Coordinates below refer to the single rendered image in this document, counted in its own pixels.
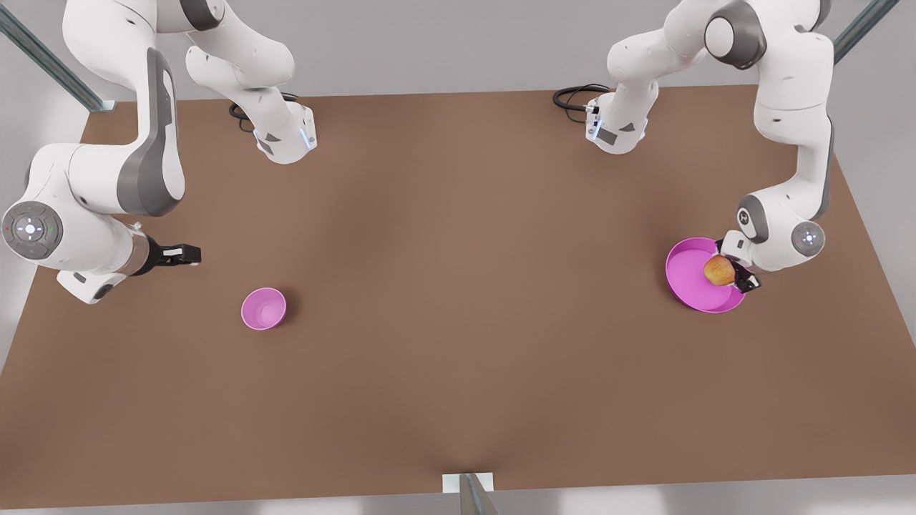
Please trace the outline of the yellow-red apple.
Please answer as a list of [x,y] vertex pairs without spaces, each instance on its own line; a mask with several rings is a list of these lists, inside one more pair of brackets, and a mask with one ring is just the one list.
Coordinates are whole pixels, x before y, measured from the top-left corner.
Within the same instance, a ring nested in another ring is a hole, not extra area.
[[735,283],[734,264],[723,255],[711,255],[703,265],[703,276],[714,286],[726,286]]

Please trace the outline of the pink plate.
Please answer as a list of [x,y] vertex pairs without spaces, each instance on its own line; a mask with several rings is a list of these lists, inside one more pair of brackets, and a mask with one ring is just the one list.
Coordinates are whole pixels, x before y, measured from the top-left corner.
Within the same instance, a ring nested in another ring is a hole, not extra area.
[[713,239],[691,237],[668,252],[665,264],[668,289],[684,305],[705,313],[726,313],[745,300],[734,285],[716,286],[703,274],[703,265],[717,247]]

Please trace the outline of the pink bowl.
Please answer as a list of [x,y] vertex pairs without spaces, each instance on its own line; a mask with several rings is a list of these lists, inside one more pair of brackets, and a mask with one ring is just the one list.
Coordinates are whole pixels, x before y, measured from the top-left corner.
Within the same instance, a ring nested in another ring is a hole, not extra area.
[[253,290],[240,308],[240,316],[248,328],[269,330],[280,325],[287,314],[287,299],[273,288]]

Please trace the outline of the silver frame post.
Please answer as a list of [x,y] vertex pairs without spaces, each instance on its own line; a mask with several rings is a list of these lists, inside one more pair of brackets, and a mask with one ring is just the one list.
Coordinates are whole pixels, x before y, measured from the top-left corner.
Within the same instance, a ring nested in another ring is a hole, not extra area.
[[91,113],[112,112],[117,102],[102,100],[11,11],[0,4],[0,32]]
[[900,0],[869,0],[869,3],[834,40],[834,66],[841,62],[899,2]]
[[493,491],[492,472],[442,475],[442,492],[460,496],[461,515],[500,515],[490,496]]

